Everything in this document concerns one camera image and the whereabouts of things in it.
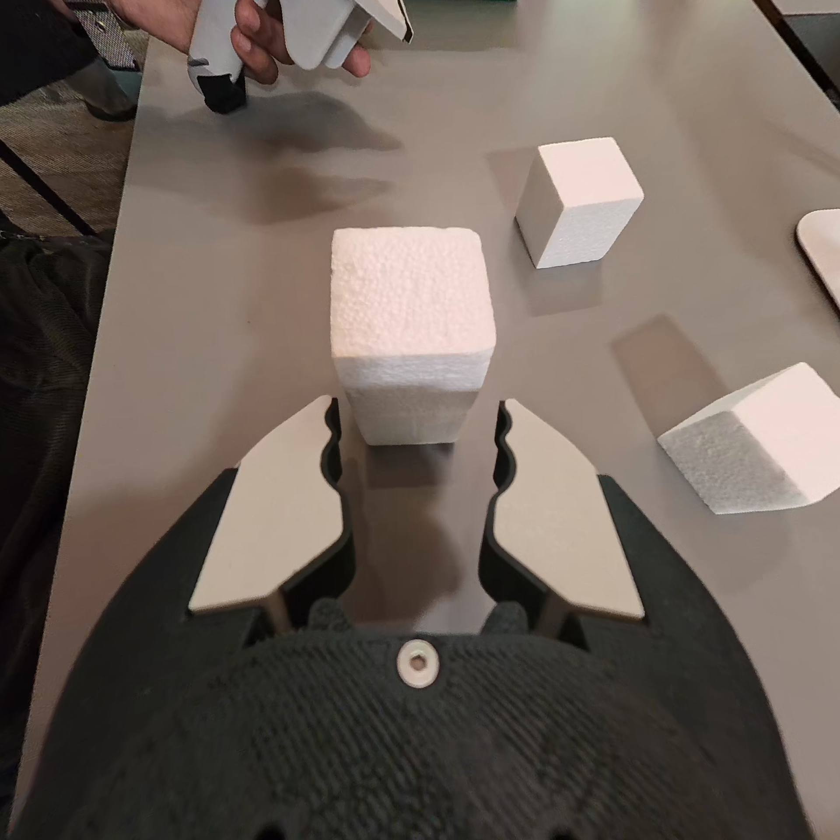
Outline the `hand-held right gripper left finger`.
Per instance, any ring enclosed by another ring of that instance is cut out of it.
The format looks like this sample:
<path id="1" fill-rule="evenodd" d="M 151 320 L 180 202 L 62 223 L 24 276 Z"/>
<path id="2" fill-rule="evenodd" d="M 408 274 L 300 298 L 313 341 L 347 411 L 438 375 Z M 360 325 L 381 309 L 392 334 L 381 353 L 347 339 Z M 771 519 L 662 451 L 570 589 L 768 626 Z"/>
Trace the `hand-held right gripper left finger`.
<path id="1" fill-rule="evenodd" d="M 252 447 L 236 475 L 188 607 L 256 607 L 279 632 L 354 579 L 349 504 L 339 488 L 340 407 L 322 395 Z"/>

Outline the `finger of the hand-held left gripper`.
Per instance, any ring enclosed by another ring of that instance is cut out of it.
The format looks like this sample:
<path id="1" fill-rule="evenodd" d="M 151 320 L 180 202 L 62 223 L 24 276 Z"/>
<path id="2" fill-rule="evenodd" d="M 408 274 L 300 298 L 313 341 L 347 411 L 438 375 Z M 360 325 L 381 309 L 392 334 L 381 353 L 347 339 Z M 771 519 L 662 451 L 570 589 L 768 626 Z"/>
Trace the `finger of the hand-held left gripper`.
<path id="1" fill-rule="evenodd" d="M 412 42 L 413 27 L 404 1 L 358 1 L 358 6 L 402 42 Z"/>

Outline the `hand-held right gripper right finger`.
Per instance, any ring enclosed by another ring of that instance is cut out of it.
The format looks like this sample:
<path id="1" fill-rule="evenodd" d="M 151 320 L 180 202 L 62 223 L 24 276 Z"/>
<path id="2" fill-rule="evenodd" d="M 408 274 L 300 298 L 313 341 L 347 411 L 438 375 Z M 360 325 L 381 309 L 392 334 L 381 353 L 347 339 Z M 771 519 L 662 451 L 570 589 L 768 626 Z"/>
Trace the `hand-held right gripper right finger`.
<path id="1" fill-rule="evenodd" d="M 514 398 L 495 429 L 495 492 L 479 549 L 482 589 L 523 611 L 537 637 L 562 637 L 573 621 L 646 627 L 602 481 L 562 433 Z"/>

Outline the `white foam cube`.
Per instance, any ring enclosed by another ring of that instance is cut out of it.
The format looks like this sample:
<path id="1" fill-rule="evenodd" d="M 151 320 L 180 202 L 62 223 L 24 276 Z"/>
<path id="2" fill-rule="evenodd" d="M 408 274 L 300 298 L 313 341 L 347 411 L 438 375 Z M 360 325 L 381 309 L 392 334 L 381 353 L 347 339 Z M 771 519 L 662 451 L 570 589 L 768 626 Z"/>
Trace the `white foam cube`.
<path id="1" fill-rule="evenodd" d="M 658 443 L 718 515 L 803 508 L 839 488 L 839 399 L 802 362 L 717 399 Z"/>
<path id="2" fill-rule="evenodd" d="M 540 145 L 515 219 L 538 270 L 605 257 L 644 200 L 614 138 Z"/>
<path id="3" fill-rule="evenodd" d="M 497 341 L 478 234 L 338 228 L 330 267 L 332 362 L 365 443 L 453 444 Z"/>

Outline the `grey desk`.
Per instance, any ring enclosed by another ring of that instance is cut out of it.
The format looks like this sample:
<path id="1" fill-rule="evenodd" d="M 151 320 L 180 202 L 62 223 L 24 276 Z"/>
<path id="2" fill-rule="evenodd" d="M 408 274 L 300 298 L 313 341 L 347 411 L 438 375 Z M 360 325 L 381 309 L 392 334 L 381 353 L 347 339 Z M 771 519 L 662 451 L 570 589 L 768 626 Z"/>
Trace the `grey desk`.
<path id="1" fill-rule="evenodd" d="M 838 207 L 838 111 L 752 2 L 413 2 L 360 82 L 288 69 L 208 111 L 150 43 L 13 817 L 112 595 L 279 422 L 342 396 L 333 230 L 475 230 L 497 323 L 452 448 L 368 449 L 345 400 L 359 622 L 477 629 L 500 399 L 612 476 L 714 594 L 759 672 L 820 838 L 838 838 L 838 493 L 717 516 L 657 436 L 808 363 L 838 317 L 795 245 Z M 536 269 L 515 213 L 540 145 L 614 138 L 644 200 L 605 257 Z"/>

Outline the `person's left hand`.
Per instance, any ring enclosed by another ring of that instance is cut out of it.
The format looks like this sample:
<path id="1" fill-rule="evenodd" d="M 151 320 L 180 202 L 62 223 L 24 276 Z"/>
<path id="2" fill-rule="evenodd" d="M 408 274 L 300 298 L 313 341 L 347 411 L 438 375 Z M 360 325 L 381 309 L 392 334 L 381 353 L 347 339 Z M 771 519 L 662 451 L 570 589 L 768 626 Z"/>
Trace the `person's left hand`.
<path id="1" fill-rule="evenodd" d="M 192 42 L 199 1 L 107 1 L 131 26 L 187 54 Z M 230 42 L 246 74 L 262 85 L 275 83 L 279 65 L 291 66 L 280 4 L 237 1 Z"/>

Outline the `black metal bar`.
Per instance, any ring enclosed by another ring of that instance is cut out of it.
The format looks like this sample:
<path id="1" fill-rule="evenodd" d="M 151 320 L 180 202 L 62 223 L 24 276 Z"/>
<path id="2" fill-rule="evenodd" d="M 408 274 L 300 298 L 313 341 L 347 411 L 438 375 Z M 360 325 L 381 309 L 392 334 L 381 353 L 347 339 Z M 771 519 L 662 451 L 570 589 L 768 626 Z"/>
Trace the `black metal bar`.
<path id="1" fill-rule="evenodd" d="M 90 226 L 69 204 L 67 204 L 49 185 L 21 159 L 5 142 L 1 141 L 1 160 L 14 172 L 30 189 L 38 194 L 54 211 L 64 218 L 79 235 L 98 236 Z"/>

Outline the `dark cloth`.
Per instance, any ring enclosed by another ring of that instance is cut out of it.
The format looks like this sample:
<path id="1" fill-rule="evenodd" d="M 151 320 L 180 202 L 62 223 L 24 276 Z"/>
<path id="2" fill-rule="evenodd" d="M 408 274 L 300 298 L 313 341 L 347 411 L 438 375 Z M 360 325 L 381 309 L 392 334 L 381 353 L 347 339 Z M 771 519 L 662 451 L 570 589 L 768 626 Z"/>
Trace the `dark cloth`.
<path id="1" fill-rule="evenodd" d="M 112 245 L 1 233 L 1 806 L 25 740 Z"/>

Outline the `white metal stand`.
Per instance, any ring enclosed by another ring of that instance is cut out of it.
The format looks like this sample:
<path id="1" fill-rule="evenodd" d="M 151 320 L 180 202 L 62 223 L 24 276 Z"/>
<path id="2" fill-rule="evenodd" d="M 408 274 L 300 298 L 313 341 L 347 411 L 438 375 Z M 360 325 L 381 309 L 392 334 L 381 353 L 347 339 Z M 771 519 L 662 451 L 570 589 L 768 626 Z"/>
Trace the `white metal stand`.
<path id="1" fill-rule="evenodd" d="M 795 226 L 795 239 L 839 312 L 839 209 L 811 211 Z"/>

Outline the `grey table with dark edge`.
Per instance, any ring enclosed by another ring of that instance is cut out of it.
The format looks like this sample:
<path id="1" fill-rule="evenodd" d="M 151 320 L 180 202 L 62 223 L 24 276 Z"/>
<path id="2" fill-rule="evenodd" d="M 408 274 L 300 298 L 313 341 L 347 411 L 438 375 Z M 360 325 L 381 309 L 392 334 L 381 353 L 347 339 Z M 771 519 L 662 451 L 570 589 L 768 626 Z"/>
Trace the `grey table with dark edge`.
<path id="1" fill-rule="evenodd" d="M 754 1 L 807 75 L 839 110 L 839 2 Z"/>

